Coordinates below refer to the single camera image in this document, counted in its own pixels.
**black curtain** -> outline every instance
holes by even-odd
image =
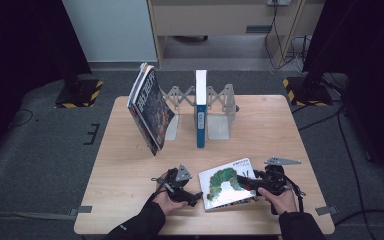
[[[0,0],[0,139],[30,90],[91,73],[60,0]]]
[[[384,2],[326,0],[304,70],[348,75],[349,116],[370,160],[384,164]]]

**person's left hand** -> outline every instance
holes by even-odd
[[[164,179],[166,175],[167,175],[167,173],[164,173],[163,175],[161,175],[161,178]],[[188,205],[188,202],[186,202],[186,201],[173,202],[170,199],[170,197],[168,196],[167,189],[164,186],[162,186],[160,191],[162,191],[162,192],[157,194],[157,196],[155,196],[154,200],[152,200],[152,201],[155,203],[158,203],[158,205],[160,205],[160,208],[161,208],[161,210],[163,210],[164,215],[168,216],[174,210],[184,208]]]

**wall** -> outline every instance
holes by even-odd
[[[146,0],[63,0],[88,62],[156,62]]]

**expandable book rack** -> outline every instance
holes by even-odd
[[[166,140],[175,140],[177,135],[177,126],[180,118],[180,104],[183,101],[189,103],[190,106],[196,106],[195,95],[190,95],[195,92],[195,86],[189,87],[186,92],[182,92],[178,86],[173,86],[168,93],[161,90],[167,103],[174,106],[174,111],[177,111],[176,116],[170,122],[166,132]],[[213,104],[221,104],[221,112],[212,113]],[[237,106],[235,102],[235,94],[233,85],[226,84],[224,89],[217,93],[213,87],[207,87],[207,136],[209,140],[229,140],[230,129],[233,120],[235,120]]]

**person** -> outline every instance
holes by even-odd
[[[161,191],[151,195],[138,215],[115,227],[104,240],[152,239],[163,228],[166,216],[188,205],[187,202],[172,201],[165,187],[157,184],[157,189]],[[264,188],[258,188],[258,192],[280,213],[279,224],[284,240],[326,239],[311,214],[297,211],[292,190],[285,190],[279,196],[271,194]]]

